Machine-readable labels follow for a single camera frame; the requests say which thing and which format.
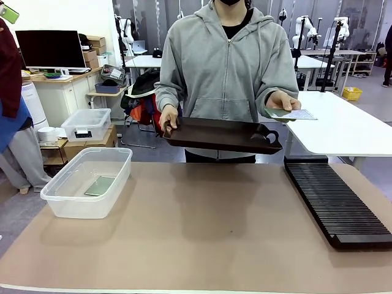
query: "black ribbed rack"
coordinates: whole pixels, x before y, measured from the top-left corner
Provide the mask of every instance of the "black ribbed rack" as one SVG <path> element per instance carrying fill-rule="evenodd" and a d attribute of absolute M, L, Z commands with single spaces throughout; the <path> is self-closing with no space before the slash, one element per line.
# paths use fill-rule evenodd
<path fill-rule="evenodd" d="M 285 169 L 336 249 L 391 249 L 392 234 L 322 160 L 284 160 Z"/>

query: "person's right hand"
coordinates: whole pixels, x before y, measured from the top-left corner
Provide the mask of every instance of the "person's right hand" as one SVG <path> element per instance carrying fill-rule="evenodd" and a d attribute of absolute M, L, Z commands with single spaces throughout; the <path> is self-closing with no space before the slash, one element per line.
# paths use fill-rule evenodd
<path fill-rule="evenodd" d="M 177 129 L 177 117 L 178 117 L 178 110 L 170 105 L 170 104 L 166 104 L 164 109 L 162 110 L 162 113 L 160 114 L 160 119 L 159 119 L 159 124 L 160 124 L 160 128 L 162 129 L 162 131 L 166 131 L 165 130 L 165 122 L 170 121 L 170 126 L 173 129 Z"/>

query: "maroon sweater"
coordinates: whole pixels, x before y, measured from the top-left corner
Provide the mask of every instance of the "maroon sweater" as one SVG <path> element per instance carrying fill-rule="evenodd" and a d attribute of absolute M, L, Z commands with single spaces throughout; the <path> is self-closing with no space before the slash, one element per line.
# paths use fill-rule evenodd
<path fill-rule="evenodd" d="M 0 100 L 2 115 L 16 118 L 22 87 L 21 61 L 8 26 L 0 18 Z"/>

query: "black pants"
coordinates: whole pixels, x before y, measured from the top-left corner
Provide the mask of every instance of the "black pants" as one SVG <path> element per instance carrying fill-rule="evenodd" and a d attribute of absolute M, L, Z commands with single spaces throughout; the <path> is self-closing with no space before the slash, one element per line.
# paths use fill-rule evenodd
<path fill-rule="evenodd" d="M 389 84 L 392 74 L 392 48 L 388 49 L 388 57 L 386 58 L 386 69 L 384 75 L 384 83 Z"/>
<path fill-rule="evenodd" d="M 230 159 L 215 159 L 206 156 L 200 156 L 185 150 L 185 159 L 187 163 L 192 164 L 254 164 L 256 156 L 238 157 Z"/>

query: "monitor screen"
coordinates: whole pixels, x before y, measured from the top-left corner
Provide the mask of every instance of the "monitor screen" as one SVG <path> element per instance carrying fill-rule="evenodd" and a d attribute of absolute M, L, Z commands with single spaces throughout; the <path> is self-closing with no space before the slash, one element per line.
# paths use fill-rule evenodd
<path fill-rule="evenodd" d="M 86 67 L 76 31 L 16 31 L 16 34 L 27 68 Z"/>

